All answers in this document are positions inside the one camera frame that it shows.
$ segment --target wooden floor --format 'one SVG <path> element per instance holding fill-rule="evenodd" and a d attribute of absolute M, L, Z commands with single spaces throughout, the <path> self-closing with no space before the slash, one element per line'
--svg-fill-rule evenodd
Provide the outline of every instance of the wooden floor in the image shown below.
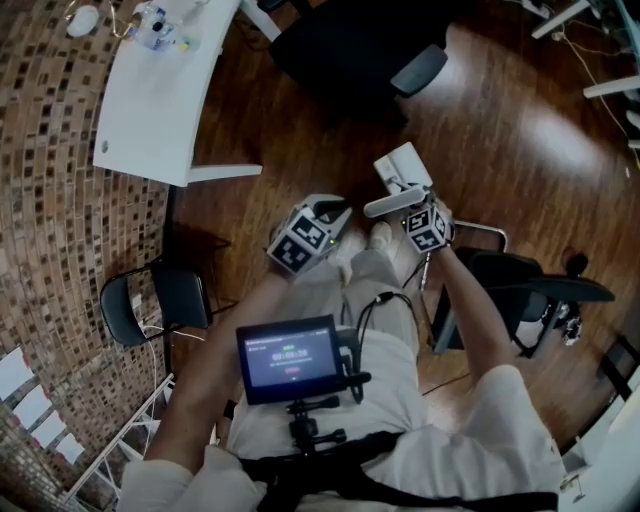
<path fill-rule="evenodd" d="M 286 26 L 293 16 L 286 10 L 277 21 Z M 261 162 L 264 171 L 180 189 L 173 220 L 233 242 L 217 256 L 218 290 L 239 298 L 265 271 L 269 231 L 295 202 L 330 192 L 361 210 L 384 194 L 372 162 L 413 142 L 456 218 L 505 229 L 510 251 L 537 259 L 547 272 L 562 273 L 566 255 L 583 251 L 590 258 L 585 276 L 616 294 L 613 304 L 582 308 L 585 326 L 577 345 L 556 340 L 536 360 L 519 362 L 542 419 L 566 446 L 612 395 L 610 384 L 596 381 L 596 369 L 614 332 L 637 341 L 639 175 L 603 106 L 582 97 L 590 83 L 571 49 L 531 39 L 535 24 L 514 3 L 475 4 L 449 30 L 445 69 L 401 103 L 409 118 L 401 130 L 336 117 L 281 73 L 267 52 L 248 49 L 232 27 L 202 113 L 195 159 Z M 616 49 L 577 24 L 567 34 L 584 46 Z M 264 47 L 264 41 L 257 44 Z M 586 56 L 600 80 L 622 76 L 628 64 L 622 59 Z M 616 101 L 612 107 L 622 118 L 624 106 Z M 361 217 L 354 229 L 366 230 L 370 224 Z M 461 233 L 458 243 L 495 242 Z M 401 243 L 399 273 L 407 275 L 413 261 Z M 437 276 L 430 283 L 433 315 Z M 179 371 L 190 343 L 181 338 L 173 345 Z M 423 390 L 467 371 L 463 353 L 423 352 Z M 470 398 L 464 379 L 430 394 L 425 406 L 435 424 L 452 429 Z"/>

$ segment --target harness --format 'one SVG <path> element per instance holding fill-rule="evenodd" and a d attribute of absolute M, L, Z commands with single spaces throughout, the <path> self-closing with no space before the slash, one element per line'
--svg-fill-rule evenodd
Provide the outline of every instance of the harness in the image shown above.
<path fill-rule="evenodd" d="M 267 494 L 258 505 L 259 512 L 292 512 L 303 496 L 327 491 L 335 491 L 347 500 L 376 501 L 399 507 L 459 507 L 475 512 L 558 510 L 558 495 L 553 492 L 528 492 L 472 501 L 457 496 L 423 498 L 368 477 L 361 465 L 392 452 L 401 435 L 376 432 L 307 456 L 295 454 L 259 460 L 240 459 L 240 462 L 252 480 L 267 484 Z"/>

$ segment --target screen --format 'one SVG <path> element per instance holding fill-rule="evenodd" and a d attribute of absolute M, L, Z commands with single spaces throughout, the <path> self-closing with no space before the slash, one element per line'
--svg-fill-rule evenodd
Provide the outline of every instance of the screen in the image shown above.
<path fill-rule="evenodd" d="M 244 341 L 251 385 L 288 384 L 336 375 L 329 329 Z"/>

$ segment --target brick wall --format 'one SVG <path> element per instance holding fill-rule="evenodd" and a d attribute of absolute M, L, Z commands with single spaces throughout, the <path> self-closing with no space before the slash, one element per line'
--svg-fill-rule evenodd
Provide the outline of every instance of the brick wall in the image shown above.
<path fill-rule="evenodd" d="M 65 5 L 0 0 L 0 358 L 22 347 L 35 373 L 0 404 L 0 494 L 29 510 L 59 506 L 152 391 L 148 348 L 113 342 L 98 294 L 159 253 L 167 200 L 163 184 L 92 166 L 117 41 L 104 20 L 66 37 Z M 137 287 L 151 294 L 144 278 Z M 157 320 L 151 301 L 141 313 Z M 42 449 L 16 424 L 13 407 L 37 384 L 67 425 L 60 438 L 85 448 L 75 465 L 53 450 L 59 439 Z"/>

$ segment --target chair armrest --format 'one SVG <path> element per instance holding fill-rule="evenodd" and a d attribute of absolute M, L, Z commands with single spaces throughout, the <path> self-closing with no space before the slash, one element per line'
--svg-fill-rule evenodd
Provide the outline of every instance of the chair armrest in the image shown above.
<path fill-rule="evenodd" d="M 279 9 L 289 0 L 259 0 L 258 7 L 266 13 L 271 13 L 276 9 Z"/>
<path fill-rule="evenodd" d="M 409 98 L 438 76 L 446 63 L 447 54 L 429 45 L 391 79 L 391 85 L 400 96 Z"/>

